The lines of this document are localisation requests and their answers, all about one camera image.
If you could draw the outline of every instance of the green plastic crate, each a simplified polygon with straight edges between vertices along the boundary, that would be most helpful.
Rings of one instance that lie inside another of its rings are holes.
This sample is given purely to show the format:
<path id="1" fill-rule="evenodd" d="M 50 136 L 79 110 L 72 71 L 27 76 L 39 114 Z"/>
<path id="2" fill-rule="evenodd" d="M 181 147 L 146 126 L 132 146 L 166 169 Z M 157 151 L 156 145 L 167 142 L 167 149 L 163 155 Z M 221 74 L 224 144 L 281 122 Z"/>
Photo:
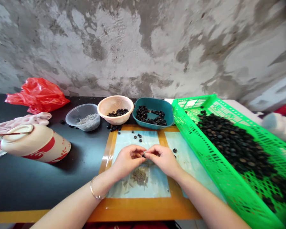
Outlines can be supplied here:
<path id="1" fill-rule="evenodd" d="M 175 124 L 200 162 L 225 197 L 229 206 L 252 228 L 286 228 L 286 204 L 275 201 L 272 192 L 281 193 L 268 177 L 258 180 L 254 173 L 239 174 L 210 140 L 196 126 L 202 110 L 207 114 L 225 117 L 247 130 L 254 140 L 271 154 L 270 162 L 276 164 L 278 174 L 286 178 L 286 143 L 259 126 L 214 95 L 175 99 L 173 104 Z M 274 214 L 262 201 L 271 198 L 277 213 Z"/>

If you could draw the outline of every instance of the red plastic bag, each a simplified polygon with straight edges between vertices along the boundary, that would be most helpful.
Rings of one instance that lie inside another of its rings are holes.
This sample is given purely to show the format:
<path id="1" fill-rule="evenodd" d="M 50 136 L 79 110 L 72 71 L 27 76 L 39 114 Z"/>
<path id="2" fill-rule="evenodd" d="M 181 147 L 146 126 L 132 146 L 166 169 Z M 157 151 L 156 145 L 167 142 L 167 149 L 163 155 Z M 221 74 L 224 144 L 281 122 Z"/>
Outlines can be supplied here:
<path id="1" fill-rule="evenodd" d="M 15 94 L 7 94 L 5 102 L 16 105 L 28 106 L 28 112 L 38 114 L 50 112 L 63 107 L 70 100 L 60 88 L 44 78 L 28 78 L 22 91 Z"/>

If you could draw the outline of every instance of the white container lid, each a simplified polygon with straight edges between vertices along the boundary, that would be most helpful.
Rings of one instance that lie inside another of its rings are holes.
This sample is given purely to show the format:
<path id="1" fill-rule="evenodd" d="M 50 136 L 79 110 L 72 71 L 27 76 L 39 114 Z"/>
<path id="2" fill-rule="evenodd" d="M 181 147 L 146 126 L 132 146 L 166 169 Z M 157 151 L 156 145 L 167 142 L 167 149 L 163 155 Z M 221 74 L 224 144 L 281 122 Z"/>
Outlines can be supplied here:
<path id="1" fill-rule="evenodd" d="M 30 132 L 30 134 L 6 135 L 1 141 L 1 149 L 16 156 L 26 156 L 44 147 L 53 137 L 53 130 L 40 124 L 17 126 L 8 133 Z"/>

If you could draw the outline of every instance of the finger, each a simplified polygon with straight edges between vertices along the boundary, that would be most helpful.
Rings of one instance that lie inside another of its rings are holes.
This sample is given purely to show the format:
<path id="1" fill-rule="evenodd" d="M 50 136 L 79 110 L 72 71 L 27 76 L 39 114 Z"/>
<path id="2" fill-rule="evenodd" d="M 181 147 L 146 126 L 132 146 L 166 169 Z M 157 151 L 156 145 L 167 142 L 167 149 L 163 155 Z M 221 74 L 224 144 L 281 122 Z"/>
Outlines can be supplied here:
<path id="1" fill-rule="evenodd" d="M 153 145 L 151 148 L 149 148 L 146 153 L 155 153 L 158 152 L 160 155 L 162 154 L 162 147 L 161 145 Z"/>
<path id="2" fill-rule="evenodd" d="M 152 162 L 154 162 L 156 165 L 158 164 L 160 158 L 152 153 L 145 153 L 145 157 Z"/>
<path id="3" fill-rule="evenodd" d="M 146 149 L 142 146 L 138 146 L 138 145 L 129 145 L 127 146 L 127 149 L 129 150 L 129 152 L 144 152 L 146 151 Z"/>
<path id="4" fill-rule="evenodd" d="M 133 168 L 138 167 L 139 165 L 141 165 L 145 161 L 146 161 L 146 158 L 144 158 L 144 157 L 139 157 L 139 158 L 133 159 L 132 160 Z"/>
<path id="5" fill-rule="evenodd" d="M 133 155 L 131 157 L 132 157 L 132 159 L 136 159 L 138 157 L 142 157 L 142 155 L 140 153 L 133 153 Z"/>

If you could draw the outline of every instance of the forearm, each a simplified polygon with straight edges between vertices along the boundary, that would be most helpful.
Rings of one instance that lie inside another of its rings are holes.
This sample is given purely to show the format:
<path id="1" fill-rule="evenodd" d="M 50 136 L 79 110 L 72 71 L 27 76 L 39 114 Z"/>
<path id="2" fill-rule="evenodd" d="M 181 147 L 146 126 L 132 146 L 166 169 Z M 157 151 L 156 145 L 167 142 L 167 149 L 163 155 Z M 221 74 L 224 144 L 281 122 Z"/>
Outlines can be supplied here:
<path id="1" fill-rule="evenodd" d="M 99 174 L 93 181 L 92 189 L 95 195 L 105 195 L 116 182 L 110 170 Z M 90 182 L 69 195 L 44 215 L 32 229 L 80 229 L 100 203 L 90 191 Z"/>
<path id="2" fill-rule="evenodd" d="M 210 229 L 250 228 L 228 205 L 184 170 L 173 177 Z"/>

